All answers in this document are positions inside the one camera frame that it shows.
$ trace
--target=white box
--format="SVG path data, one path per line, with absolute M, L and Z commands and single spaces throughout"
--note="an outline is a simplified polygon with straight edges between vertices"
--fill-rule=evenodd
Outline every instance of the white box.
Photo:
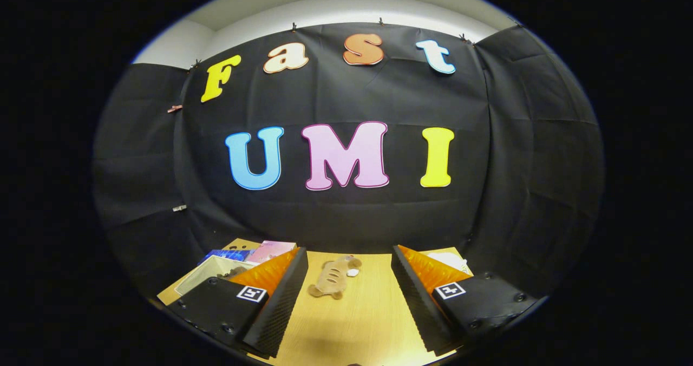
M 184 295 L 197 285 L 204 282 L 209 277 L 216 277 L 217 274 L 226 274 L 236 267 L 244 267 L 246 270 L 252 269 L 254 266 L 239 260 L 232 260 L 212 255 L 204 262 L 200 263 L 195 270 L 185 277 L 178 286 L 175 287 L 175 292 L 179 295 Z

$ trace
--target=blue book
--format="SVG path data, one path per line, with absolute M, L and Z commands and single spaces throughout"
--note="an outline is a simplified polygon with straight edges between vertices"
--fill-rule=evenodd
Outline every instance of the blue book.
M 232 260 L 239 260 L 240 262 L 244 262 L 245 258 L 250 255 L 251 252 L 254 250 L 211 250 L 200 262 L 198 262 L 198 266 L 207 260 L 208 257 L 211 257 L 212 255 L 216 255 L 217 257 L 222 257 L 222 258 L 227 258 L 227 259 L 232 259 Z

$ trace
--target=wooden table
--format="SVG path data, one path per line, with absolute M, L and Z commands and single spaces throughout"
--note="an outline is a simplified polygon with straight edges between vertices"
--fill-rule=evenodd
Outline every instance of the wooden table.
M 236 239 L 225 247 L 252 250 L 258 246 Z M 452 252 L 453 247 L 428 252 Z M 286 327 L 277 358 L 255 357 L 275 366 L 320 364 L 326 366 L 421 366 L 455 353 L 436 357 L 427 352 L 407 303 L 390 268 L 390 253 L 357 254 L 361 272 L 347 278 L 342 299 L 313 297 L 308 293 L 322 263 L 348 253 L 308 251 L 309 268 Z M 183 278 L 159 293 L 166 305 L 178 299 L 173 289 Z

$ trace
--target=letter i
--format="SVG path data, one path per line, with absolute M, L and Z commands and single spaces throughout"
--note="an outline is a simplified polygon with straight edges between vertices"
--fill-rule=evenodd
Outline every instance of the letter i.
M 445 187 L 450 184 L 448 175 L 448 150 L 455 134 L 450 129 L 433 127 L 421 132 L 428 141 L 428 163 L 426 174 L 421 177 L 423 187 Z

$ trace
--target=white wall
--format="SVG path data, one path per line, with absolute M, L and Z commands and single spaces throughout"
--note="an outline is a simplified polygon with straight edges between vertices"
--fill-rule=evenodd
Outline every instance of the white wall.
M 180 20 L 155 38 L 132 63 L 153 63 L 190 68 L 200 59 L 214 31 L 199 23 Z
M 328 23 L 370 22 L 406 25 L 465 37 L 473 42 L 496 28 L 463 14 L 413 0 L 304 0 L 277 6 L 243 18 L 218 31 L 181 20 L 164 31 L 133 63 L 155 63 L 189 68 L 219 52 L 278 31 Z
M 440 31 L 448 35 L 465 34 L 476 42 L 497 30 L 468 16 L 413 0 L 304 0 L 243 18 L 216 32 L 201 58 L 209 58 L 233 46 L 291 29 L 327 23 L 370 22 L 406 25 Z

